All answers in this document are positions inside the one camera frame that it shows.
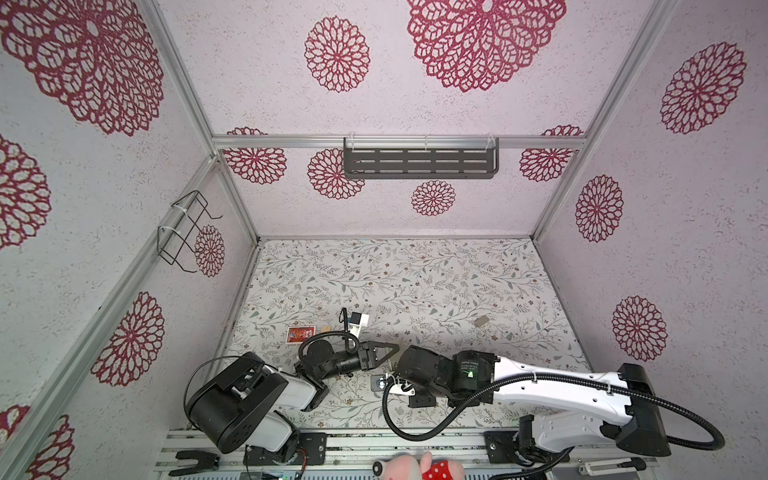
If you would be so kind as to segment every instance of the plush toy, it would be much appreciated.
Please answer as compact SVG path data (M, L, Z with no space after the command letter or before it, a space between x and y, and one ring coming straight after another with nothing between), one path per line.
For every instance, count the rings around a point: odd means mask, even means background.
M462 480L464 467L456 460L441 460L433 465L432 453L425 452L421 462L411 455L374 462L373 474L380 480Z

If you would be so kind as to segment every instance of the red mandala print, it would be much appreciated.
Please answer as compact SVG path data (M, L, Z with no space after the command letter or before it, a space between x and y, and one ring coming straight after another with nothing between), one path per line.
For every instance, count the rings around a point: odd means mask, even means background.
M588 181L576 202L576 226L581 235L599 242L611 235L619 226L624 201L619 184L608 175Z
M330 91L349 91L368 73L368 44L356 25L339 17L315 24L304 42L306 66Z
M29 412L29 406L14 405L10 409L0 412L0 449L8 441L16 427Z
M744 52L725 41L687 59L661 98L661 121L683 135L722 115L744 83Z
M213 225L206 225L194 241L194 257L205 276L216 276L224 265L224 240Z
M451 185L440 180L430 180L416 187L411 196L411 205L421 215L433 217L447 212L455 199L456 192Z
M74 429L69 425L69 415L62 415L56 424L56 430L45 440L42 450L27 468L27 480L44 478L60 480L69 472L69 459L74 452L72 435Z
M235 128L229 135L266 135L256 128ZM232 171L255 184L277 182L286 173L282 148L236 148L223 151Z
M558 125L550 128L543 135L581 135L584 132L573 125ZM573 150L567 148L528 148L520 158L520 171L523 176L545 182L560 177L563 168L571 159Z
M344 153L338 148L317 152L310 159L306 174L315 190L328 198L350 198L357 195L365 180L352 180L344 175Z
M0 30L77 120L131 136L159 115L163 70L131 0L0 0Z
M0 135L0 250L37 235L51 211L38 162Z
M101 351L91 373L99 383L127 386L149 370L163 346L163 309L148 292L139 293L118 329Z
M629 296L616 305L614 335L621 349L635 359L653 360L667 346L667 324L648 299Z
M488 90L528 67L565 0L408 0L414 55L444 87Z

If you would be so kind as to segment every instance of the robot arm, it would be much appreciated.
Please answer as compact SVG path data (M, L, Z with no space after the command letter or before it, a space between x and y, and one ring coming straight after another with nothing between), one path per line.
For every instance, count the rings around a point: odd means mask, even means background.
M643 367L624 364L618 372L577 373L532 366L492 353L463 351L449 359L430 350L410 346L395 371L399 381L413 386L411 398L446 397L451 407L490 386L495 380L520 374L533 379L511 383L481 394L468 406L480 403L525 402L567 410L557 415L527 415L520 420L515 445L518 453L534 458L560 452L573 445L615 443L637 455L670 455L658 407L610 390L611 387L653 394ZM538 374L601 382L608 390L572 383L538 381Z
M354 349L334 352L322 339L332 335L353 340ZM374 369L398 351L399 347L391 343L360 343L349 332L320 333L302 343L295 376L278 372L248 352L195 392L184 410L190 422L223 453L247 443L272 452L275 463L288 462L296 454L299 431L273 411L274 407L311 411L328 394L324 379ZM564 450L574 445L610 442L627 452L649 456L670 455L672 441L705 450L724 445L723 436L709 422L655 399L650 380L638 365L625 363L618 372L577 373L531 366L493 353L465 350L448 358L409 346L397 360L393 377L382 394L384 418L397 435L414 442L437 435L449 421L426 434L403 432L387 412L388 394L408 395L413 408L433 406L435 397L446 397L448 405L455 408L452 419L466 407L494 401L565 410L520 418L515 444L510 446L524 466L550 462L557 455L562 458ZM673 406L675 412L710 432L713 441L667 439L656 404Z
M355 348L333 352L321 339L331 335L346 336ZM359 342L351 333L320 333L300 347L295 376L247 352L198 389L184 412L222 453L247 443L272 452L275 462L288 462L296 454L299 430L274 409L309 412L328 394L324 379L375 369L398 350L392 343Z

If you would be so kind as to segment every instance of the black cable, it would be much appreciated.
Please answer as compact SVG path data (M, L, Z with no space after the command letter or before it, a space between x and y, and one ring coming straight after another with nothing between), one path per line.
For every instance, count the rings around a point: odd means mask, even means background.
M552 467L562 462L563 458L565 458L569 453L571 453L571 450L573 449L574 447L568 447L567 449L558 453L558 456L554 457L552 460L543 464L540 467L532 468L530 470L522 470L521 472L517 472L517 473L511 473L511 472L499 473L497 475L493 475L488 480L508 480L509 478L527 478L527 477L533 477L534 475L538 475L540 473L549 472L550 470L552 470Z
M346 307L341 307L339 312L339 323L344 325L344 331L349 332L349 314L346 312ZM344 339L344 350L349 351L349 339Z
M389 397L389 390L395 385L394 378L390 377L386 387L384 388L384 391L382 392L382 414L384 415L384 420L386 421L387 426L398 437L409 440L410 442L423 442L425 440L431 439L432 437L442 432L445 429L445 427L447 427L451 422L456 420L456 417L458 417L459 414L461 414L461 412L464 409L466 409L471 402L473 402L480 396L483 396L487 392L492 392L497 388L509 385L511 383L524 382L525 380L535 380L535 379L537 379L538 381L548 380L553 382L571 383L573 385L586 386L586 387L591 387L593 389L605 390L605 391L608 391L608 388L609 388L609 385L606 383L595 382L594 380L581 379L578 377L572 377L567 375L561 375L558 373L536 373L535 376L533 373L521 373L519 375L513 375L505 379L497 380L491 383L490 385L478 390L477 392L473 393L468 398L466 398L463 402L461 402L456 408L454 408L443 419L443 421L440 422L434 429L430 430L427 433L422 433L420 435L413 435L399 429L397 425L395 425L395 423L392 421L392 418L390 418L389 416L389 410L387 409L387 398ZM678 437L668 436L667 441L669 443L673 445L680 445L683 447L687 447L689 449L697 449L697 450L719 450L725 446L725 437L723 437L723 434L720 433L720 430L718 430L714 425L709 423L706 419L691 412L690 410L685 409L667 400L660 399L649 393L629 390L620 386L610 386L610 388L613 393L618 393L621 395L634 397L636 399L645 400L646 402L653 403L654 405L660 406L663 409L667 409L671 412L675 412L678 415L681 415L693 421L704 430L707 430L707 432L709 432L710 435L712 435L711 442L695 442L693 440L679 439Z
M322 338L326 338L327 336L342 336L345 339L352 340L355 343L355 348L350 350L349 347L347 346L347 348L346 348L347 353L357 353L357 349L360 347L360 341L352 333L349 333L349 332L338 332L338 331L318 333L317 335L313 335L310 338L308 338L308 339L304 340L303 342L301 342L301 345L299 345L299 360L304 360L304 354L305 354L304 349L310 343L312 343L312 342L314 342L316 340L322 339Z
M248 451L248 445L245 445L245 449L246 449L246 452L247 452ZM248 468L248 454L247 453L243 456L243 464L245 464L245 471L248 472L248 480L253 480L253 477L250 476L250 468Z
M225 356L218 356L218 357L216 357L215 359L210 359L210 360L208 360L207 362L203 362L203 363L202 363L200 366L198 366L198 367L195 369L195 371L194 371L194 372L192 372L192 375L190 376L190 380L189 380L189 382L187 382L187 388L186 388L186 389L184 389L184 399L181 401L181 409L182 409L182 410L184 410L184 416L186 416L186 417L187 417L187 421L190 423L190 425L192 425L192 427L193 427L195 430L200 430L200 429L197 427L197 425L195 425L195 424L194 424L194 422L192 421L192 419L190 419L189 415L187 415L187 394L188 394L188 393L189 393L189 391L190 391L190 385L192 385L192 379L193 379L193 378L194 378L194 376L197 374L197 372L199 372L199 371L200 371L200 369L201 369L201 368L203 368L205 365L208 365L209 363L213 363L213 362L216 362L217 360L222 360L222 359L239 359L239 358L240 358L240 356L239 356L239 355L225 355Z

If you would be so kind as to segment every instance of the stuffed toy ear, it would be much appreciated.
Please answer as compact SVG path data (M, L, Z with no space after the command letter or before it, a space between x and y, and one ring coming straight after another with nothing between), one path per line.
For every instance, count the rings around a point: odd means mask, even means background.
M424 452L424 456L422 456L422 461L419 463L419 467L422 469L422 473L426 473L429 470L429 467L432 466L432 452Z

